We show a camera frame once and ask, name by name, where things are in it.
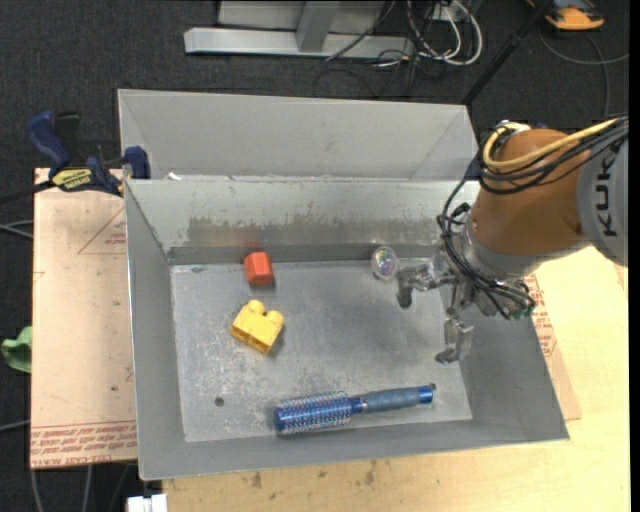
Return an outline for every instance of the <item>cable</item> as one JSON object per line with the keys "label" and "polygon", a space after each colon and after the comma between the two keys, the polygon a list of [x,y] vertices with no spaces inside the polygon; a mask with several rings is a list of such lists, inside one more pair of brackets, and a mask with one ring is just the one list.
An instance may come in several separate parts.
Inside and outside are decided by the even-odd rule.
{"label": "cable", "polygon": [[601,66],[601,65],[607,65],[607,64],[614,64],[616,62],[620,62],[623,61],[625,59],[629,58],[629,52],[620,55],[619,57],[615,57],[613,59],[601,59],[601,60],[580,60],[580,59],[574,59],[572,57],[569,57],[568,55],[564,55],[560,52],[558,52],[557,50],[555,50],[554,48],[552,48],[549,43],[544,39],[544,37],[542,37],[542,28],[538,28],[538,37],[540,38],[540,41],[542,41],[542,44],[547,48],[547,50],[549,50],[551,53],[553,53],[556,57],[559,57],[563,60],[566,60],[568,62],[573,62],[574,64],[581,64],[583,66]]}
{"label": "cable", "polygon": [[6,196],[0,196],[0,205],[10,203],[11,201],[15,201],[16,199],[20,199],[25,196],[33,195],[51,187],[55,187],[55,185],[51,181],[45,181],[44,183],[39,183],[38,185],[18,190],[17,192],[7,194]]}
{"label": "cable", "polygon": [[116,488],[113,491],[113,496],[111,498],[111,502],[109,503],[109,508],[107,509],[107,512],[113,512],[116,506],[116,503],[120,498],[120,491],[122,489],[122,486],[124,485],[125,478],[129,473],[129,470],[131,469],[131,467],[132,467],[131,465],[127,464],[126,467],[124,468],[124,471],[122,472],[122,475],[120,475],[120,479],[118,480],[118,483],[116,484]]}
{"label": "cable", "polygon": [[82,512],[87,512],[87,507],[89,505],[89,494],[91,493],[91,475],[93,473],[93,466],[89,465],[87,467],[87,481],[84,484],[84,495],[82,498]]}
{"label": "cable", "polygon": [[[482,164],[480,164],[480,173],[479,173],[480,186],[493,194],[506,195],[506,194],[514,194],[517,192],[521,192],[533,186],[543,186],[550,183],[554,183],[559,179],[562,179],[568,176],[569,174],[571,174],[572,172],[580,168],[582,165],[584,165],[588,161],[594,159],[604,149],[610,148],[613,145],[620,143],[626,137],[628,137],[629,126],[628,126],[627,118],[628,116],[625,115],[616,119],[615,124],[612,125],[611,128],[606,129],[603,133],[600,133],[596,136],[592,136],[589,139],[582,141],[581,143],[575,144],[571,149],[561,154],[555,160],[539,167],[531,168],[530,166],[538,163],[542,158],[546,157],[547,155],[542,155],[541,157],[539,157],[533,162],[528,163],[524,167],[513,169],[511,171],[503,171],[501,173],[496,173],[495,171],[485,168],[482,166]],[[588,155],[588,153],[586,153],[587,150],[590,150],[591,148],[594,148],[598,145],[604,145],[604,148],[601,148],[595,154],[587,156]],[[560,164],[568,160],[571,160],[578,155],[584,155],[585,158],[577,162],[576,165],[574,165],[574,167],[572,167],[568,171],[565,171],[561,176],[559,177],[557,176],[553,178],[551,181],[546,181],[546,182],[543,181],[555,169],[557,169]],[[531,178],[531,180],[527,181],[526,183],[515,183],[516,180],[520,181],[524,178],[529,178],[529,177]],[[487,183],[487,181],[495,181],[495,182],[506,181],[511,183],[513,186],[512,188],[506,188],[506,189],[494,188],[494,187],[491,187]]]}
{"label": "cable", "polygon": [[345,46],[344,48],[342,48],[342,50],[337,51],[336,53],[334,53],[333,55],[331,55],[330,57],[327,57],[325,59],[326,61],[330,61],[333,59],[337,59],[338,57],[342,57],[345,53],[347,53],[349,50],[352,50],[353,48],[355,48],[356,45],[358,45],[360,43],[360,41],[362,41],[365,37],[367,37],[369,34],[371,34],[378,25],[380,25],[380,23],[382,23],[382,21],[389,15],[389,13],[391,12],[391,10],[393,9],[394,5],[396,4],[395,0],[393,2],[389,3],[389,7],[387,7],[387,10],[384,12],[383,15],[381,15],[376,22],[371,25],[367,30],[365,30],[362,34],[360,34],[358,37],[356,37],[351,43],[349,43],[347,46]]}
{"label": "cable", "polygon": [[9,224],[5,224],[5,226],[9,226],[10,228],[15,228],[16,226],[27,226],[29,224],[33,224],[33,220],[18,220],[16,222],[10,222]]}
{"label": "cable", "polygon": [[7,430],[13,430],[14,428],[24,427],[29,425],[31,420],[16,421],[15,423],[7,423],[6,425],[0,425],[0,432],[6,432]]}
{"label": "cable", "polygon": [[40,498],[40,491],[38,491],[38,481],[36,480],[36,472],[31,470],[31,488],[33,489],[33,498],[36,501],[36,508],[38,512],[44,512],[42,506],[42,499]]}
{"label": "cable", "polygon": [[7,233],[11,233],[12,235],[18,235],[18,236],[22,236],[24,238],[33,240],[33,235],[31,233],[27,233],[26,231],[22,231],[20,229],[12,228],[8,224],[0,224],[0,231],[5,231]]}
{"label": "cable", "polygon": [[[604,55],[602,55],[602,51],[600,51],[600,47],[596,44],[595,40],[591,36],[587,36],[587,39],[596,50],[596,53],[600,57],[600,61],[604,61]],[[609,81],[609,69],[606,64],[602,64],[602,73],[604,75],[604,112],[603,117],[607,117],[609,115],[609,92],[611,89],[610,81]]]}
{"label": "cable", "polygon": [[487,142],[485,143],[482,149],[482,160],[487,167],[494,170],[504,169],[505,167],[528,165],[528,164],[531,164],[531,162],[533,162],[537,158],[544,155],[548,155],[549,153],[552,153],[557,149],[560,149],[561,147],[566,146],[567,144],[570,144],[571,142],[576,142],[584,137],[588,137],[589,135],[593,135],[605,130],[606,128],[614,124],[616,121],[618,121],[618,119],[619,118],[603,121],[589,128],[585,128],[584,130],[580,130],[579,132],[573,133],[571,135],[567,135],[566,137],[563,137],[560,140],[547,144],[546,146],[539,148],[535,151],[532,151],[526,155],[522,155],[520,157],[513,158],[511,160],[505,160],[505,161],[494,160],[493,158],[491,158],[491,153],[500,135],[503,135],[506,130],[522,129],[522,127],[525,126],[520,123],[505,123],[504,125],[497,127],[495,131],[489,136],[489,139],[487,139]]}
{"label": "cable", "polygon": [[[445,13],[445,16],[447,18],[446,20],[447,24],[451,27],[453,35],[456,38],[456,46],[453,50],[449,49],[444,52],[437,52],[429,43],[427,43],[427,41],[424,38],[424,30],[422,31],[418,30],[418,27],[415,23],[415,20],[413,17],[413,2],[411,0],[407,0],[407,3],[406,3],[407,20],[409,22],[409,27],[417,40],[416,45],[419,45],[424,50],[426,50],[426,53],[421,50],[418,51],[418,55],[420,57],[441,61],[441,62],[444,62],[445,64],[450,64],[452,66],[467,66],[476,62],[482,53],[482,47],[483,47],[482,30],[480,29],[480,25],[478,24],[475,16],[473,16],[473,14],[471,14],[469,10],[461,2],[459,2],[458,0],[454,0],[453,2],[451,2],[451,5],[457,7],[460,11],[464,13],[465,19],[469,21],[471,28],[473,29],[473,35],[476,42],[476,50],[474,54],[463,60],[459,60],[455,58],[460,53],[462,48],[462,35],[460,34],[457,24],[451,18],[451,13],[449,12],[448,8],[444,8],[444,6],[441,5],[439,12]],[[434,16],[434,12],[432,9],[428,15],[428,18],[432,21],[433,16]]]}

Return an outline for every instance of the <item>red cube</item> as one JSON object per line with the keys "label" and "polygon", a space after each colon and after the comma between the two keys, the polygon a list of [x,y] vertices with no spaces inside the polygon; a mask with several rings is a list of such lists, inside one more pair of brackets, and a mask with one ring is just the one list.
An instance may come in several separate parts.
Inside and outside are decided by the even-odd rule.
{"label": "red cube", "polygon": [[262,286],[273,282],[271,258],[266,252],[253,252],[244,259],[244,270],[251,286]]}

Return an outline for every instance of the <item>yellow lego block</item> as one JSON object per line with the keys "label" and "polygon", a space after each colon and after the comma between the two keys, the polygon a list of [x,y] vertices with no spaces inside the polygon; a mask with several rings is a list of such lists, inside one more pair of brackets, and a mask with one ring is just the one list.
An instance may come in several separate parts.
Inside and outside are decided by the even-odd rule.
{"label": "yellow lego block", "polygon": [[269,352],[282,330],[284,317],[279,311],[269,311],[259,300],[250,300],[231,326],[231,335],[244,341],[263,354]]}

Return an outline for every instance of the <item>black cable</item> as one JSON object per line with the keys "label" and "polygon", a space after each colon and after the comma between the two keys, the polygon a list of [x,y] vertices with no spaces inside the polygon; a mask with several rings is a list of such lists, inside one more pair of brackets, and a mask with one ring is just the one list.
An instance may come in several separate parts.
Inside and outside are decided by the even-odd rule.
{"label": "black cable", "polygon": [[89,495],[91,493],[91,475],[93,473],[93,466],[87,467],[87,480],[84,484],[84,495],[82,497],[82,512],[87,512],[89,506]]}
{"label": "black cable", "polygon": [[28,240],[33,240],[33,235],[31,233],[27,233],[26,231],[22,231],[21,229],[15,229],[8,224],[0,224],[0,231],[4,233],[10,233],[12,235],[21,236],[23,238],[27,238]]}
{"label": "black cable", "polygon": [[16,421],[14,423],[7,423],[6,425],[0,425],[0,432],[6,432],[7,430],[13,430],[14,428],[24,427],[26,425],[29,425],[29,423],[31,423],[31,420],[22,420]]}
{"label": "black cable", "polygon": [[[574,148],[570,149],[569,151],[566,151],[565,153],[563,153],[561,156],[559,156],[556,160],[554,160],[553,162],[550,162],[546,165],[543,165],[541,167],[535,168],[535,169],[529,169],[526,171],[522,171],[519,172],[517,175],[514,174],[514,171],[519,171],[520,169],[526,169],[527,167],[535,164],[536,162],[540,161],[540,159],[544,158],[545,156],[548,155],[544,155],[538,159],[536,159],[534,162],[528,163],[526,166],[520,168],[520,169],[516,169],[514,171],[508,171],[508,172],[504,172],[504,173],[494,173],[492,171],[489,171],[488,169],[482,167],[481,168],[481,172],[480,172],[480,176],[479,176],[479,183],[480,186],[482,188],[484,188],[485,190],[487,190],[488,192],[491,192],[492,194],[496,194],[496,195],[508,195],[508,194],[515,194],[518,192],[522,192],[523,190],[527,190],[528,188],[534,187],[534,186],[543,186],[545,183],[549,184],[550,182],[544,182],[543,181],[562,163],[566,162],[567,160],[570,160],[572,158],[574,158],[577,155],[580,155],[581,153],[587,151],[588,149],[591,149],[599,144],[602,144],[603,141],[606,141],[608,139],[611,139],[611,142],[609,142],[604,148],[606,149],[607,147],[610,147],[614,142],[616,142],[620,137],[624,137],[626,133],[628,133],[628,125],[626,125],[626,123],[623,123],[621,125],[612,125],[612,127],[609,127],[607,130],[605,130],[604,132],[602,132],[601,134],[595,135],[595,136],[591,136],[589,137],[589,140],[583,143],[580,143],[578,145],[576,145]],[[569,175],[571,172],[575,171],[578,167],[580,167],[581,165],[584,165],[586,162],[592,160],[593,158],[595,158],[597,155],[600,154],[601,151],[598,151],[596,154],[594,155],[590,155],[588,158],[586,158],[584,161],[580,162],[577,164],[577,166],[575,166],[575,168],[570,169],[569,171],[563,173],[562,176],[558,177],[558,178],[554,178],[552,180],[552,182],[558,181],[558,179],[562,179],[564,177],[566,177],[567,175]],[[515,180],[521,180],[523,178],[527,178],[532,176],[532,179],[527,181],[526,183],[520,183],[520,184],[513,184],[514,186],[508,189],[498,189],[498,188],[494,188],[491,187],[487,181],[507,181],[507,182],[513,182]]]}
{"label": "black cable", "polygon": [[45,181],[44,183],[39,183],[38,185],[32,185],[29,188],[24,188],[22,190],[12,192],[11,194],[7,194],[6,196],[0,197],[0,206],[3,204],[7,204],[12,201],[15,201],[17,199],[21,199],[23,197],[36,194],[38,192],[42,192],[43,190],[47,190],[51,187],[55,187],[55,185],[50,181]]}
{"label": "black cable", "polygon": [[118,480],[118,483],[116,484],[116,488],[113,491],[113,496],[111,497],[111,502],[109,503],[109,508],[107,509],[107,512],[113,512],[115,510],[116,503],[118,503],[118,500],[120,499],[120,491],[122,490],[122,486],[124,485],[124,481],[130,469],[131,469],[131,466],[127,464],[124,468],[124,471],[120,475],[120,479]]}
{"label": "black cable", "polygon": [[542,28],[539,27],[538,28],[538,37],[540,38],[540,41],[542,41],[542,44],[545,46],[545,48],[547,50],[549,50],[551,53],[553,53],[556,57],[559,57],[563,60],[566,60],[568,62],[572,62],[574,64],[580,64],[583,66],[602,66],[602,65],[607,65],[607,64],[614,64],[616,62],[621,62],[623,60],[626,60],[629,58],[629,52],[624,53],[618,57],[614,57],[613,59],[600,59],[600,60],[580,60],[580,59],[574,59],[572,57],[569,57],[568,55],[564,55],[560,52],[558,52],[557,50],[555,50],[554,48],[552,48],[549,43],[544,39],[544,37],[542,37]]}
{"label": "black cable", "polygon": [[587,36],[588,41],[591,43],[593,48],[596,50],[598,57],[600,57],[600,61],[602,62],[602,73],[604,75],[604,113],[603,116],[607,117],[609,115],[609,92],[610,92],[610,82],[609,82],[609,68],[604,64],[604,55],[600,50],[600,47],[596,44],[595,39],[591,36]]}
{"label": "black cable", "polygon": [[469,264],[469,262],[466,260],[463,254],[459,254],[458,252],[456,252],[455,247],[453,246],[452,224],[454,222],[454,219],[448,215],[448,212],[449,212],[451,203],[453,202],[453,199],[458,194],[458,192],[462,189],[465,183],[469,181],[469,179],[470,179],[469,176],[465,175],[460,180],[460,182],[456,185],[456,187],[453,189],[453,191],[447,198],[443,206],[441,215],[438,216],[438,222],[440,224],[440,229],[442,231],[444,248],[447,255],[449,256],[451,261],[454,263],[454,265],[457,267],[459,272],[463,276],[465,276],[467,279],[470,280],[470,282],[473,285],[473,288],[475,290],[478,290],[484,293],[488,297],[488,299],[493,303],[493,305],[496,308],[496,311],[500,313],[500,315],[503,318],[509,319],[510,318],[509,315],[505,313],[503,309],[500,307],[500,304],[497,302],[496,298],[494,297],[494,294],[497,294],[507,299],[521,303],[523,309],[526,309],[529,307],[535,307],[535,300],[523,290],[517,290],[511,287],[508,287],[506,285],[498,283],[493,279],[488,279],[482,276]]}
{"label": "black cable", "polygon": [[389,3],[389,6],[387,7],[387,10],[384,12],[384,14],[382,14],[377,20],[376,22],[371,25],[367,30],[365,30],[362,34],[360,34],[358,37],[356,37],[356,39],[354,39],[351,43],[349,43],[347,46],[345,46],[344,48],[342,48],[342,50],[334,53],[333,55],[331,55],[330,57],[327,57],[325,59],[325,61],[330,61],[333,59],[337,59],[339,57],[342,57],[345,53],[347,53],[349,50],[352,50],[353,48],[355,48],[365,37],[367,37],[368,35],[370,35],[378,25],[380,25],[380,23],[382,23],[382,21],[389,16],[389,13],[391,12],[391,10],[393,9],[393,7],[395,6],[396,2],[395,0],[393,2]]}

